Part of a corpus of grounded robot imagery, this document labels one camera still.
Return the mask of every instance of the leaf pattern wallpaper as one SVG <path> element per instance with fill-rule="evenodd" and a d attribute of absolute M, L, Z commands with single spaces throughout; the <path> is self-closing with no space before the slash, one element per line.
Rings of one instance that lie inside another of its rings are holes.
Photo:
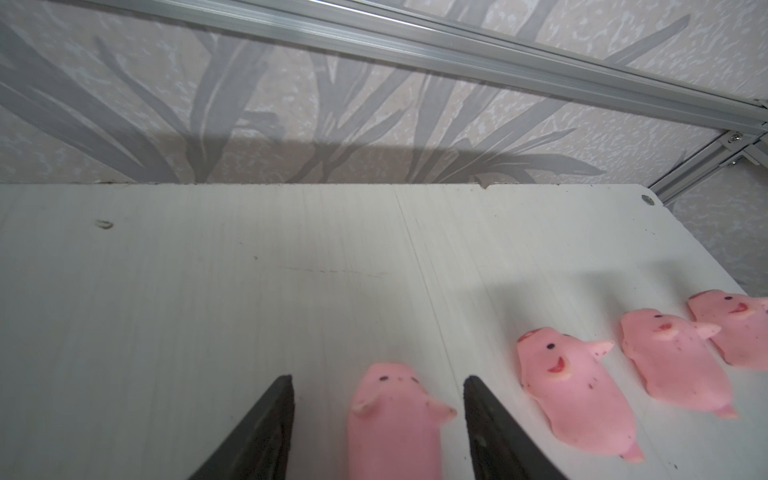
<path fill-rule="evenodd" d="M 529 41 L 574 10 L 386 3 Z M 692 18 L 665 12 L 604 59 L 659 56 Z M 0 181 L 650 184 L 718 135 L 77 2 L 6 0 L 0 35 Z"/>

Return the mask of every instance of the aluminum rail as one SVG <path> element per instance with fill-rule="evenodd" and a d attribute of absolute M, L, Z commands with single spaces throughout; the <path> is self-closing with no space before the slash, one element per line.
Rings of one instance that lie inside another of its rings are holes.
<path fill-rule="evenodd" d="M 372 2 L 87 1 L 672 121 L 768 131 L 768 108 L 757 101 Z"/>

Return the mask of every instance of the white wooden board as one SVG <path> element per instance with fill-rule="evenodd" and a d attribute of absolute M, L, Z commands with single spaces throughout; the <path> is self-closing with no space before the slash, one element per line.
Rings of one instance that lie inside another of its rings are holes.
<path fill-rule="evenodd" d="M 2 185 L 0 478 L 185 480 L 275 377 L 293 375 L 288 476 L 345 473 L 349 398 L 372 362 L 411 364 L 459 408 L 444 478 L 473 478 L 476 374 L 569 478 L 768 478 L 768 378 L 727 367 L 741 419 L 650 399 L 616 348 L 647 461 L 574 450 L 515 377 L 511 344 L 553 326 L 687 316 L 741 292 L 632 186 Z M 109 230 L 94 225 L 112 222 Z"/>

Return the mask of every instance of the pig ear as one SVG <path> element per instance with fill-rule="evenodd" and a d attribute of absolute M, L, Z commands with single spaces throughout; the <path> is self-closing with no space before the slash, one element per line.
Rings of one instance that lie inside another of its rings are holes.
<path fill-rule="evenodd" d="M 430 418 L 434 419 L 438 425 L 453 420 L 457 415 L 456 409 L 433 399 L 431 396 L 427 396 L 425 401 L 427 402 L 427 412 L 429 412 Z"/>
<path fill-rule="evenodd" d="M 380 397 L 380 394 L 375 393 L 373 396 L 367 399 L 360 400 L 359 402 L 352 405 L 352 413 L 358 417 L 364 417 L 368 415 L 376 408 Z"/>
<path fill-rule="evenodd" d="M 587 342 L 587 348 L 592 355 L 600 358 L 614 348 L 614 343 L 611 340 L 596 340 Z"/>
<path fill-rule="evenodd" d="M 714 323 L 696 322 L 693 324 L 693 326 L 694 329 L 696 329 L 696 333 L 699 334 L 699 337 L 704 340 L 710 338 L 711 336 L 715 336 L 723 329 L 722 326 L 715 325 Z"/>

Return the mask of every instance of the wall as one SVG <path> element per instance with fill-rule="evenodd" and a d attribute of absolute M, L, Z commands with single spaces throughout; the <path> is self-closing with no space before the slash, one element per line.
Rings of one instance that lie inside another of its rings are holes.
<path fill-rule="evenodd" d="M 742 160 L 670 208 L 745 292 L 768 296 L 768 169 Z"/>
<path fill-rule="evenodd" d="M 554 43 L 580 18 L 565 1 L 431 5 Z M 598 32 L 595 54 L 664 64 L 707 20 L 664 11 L 612 25 L 626 41 Z M 7 0 L 2 22 L 0 181 L 648 185 L 719 134 L 105 9 Z"/>

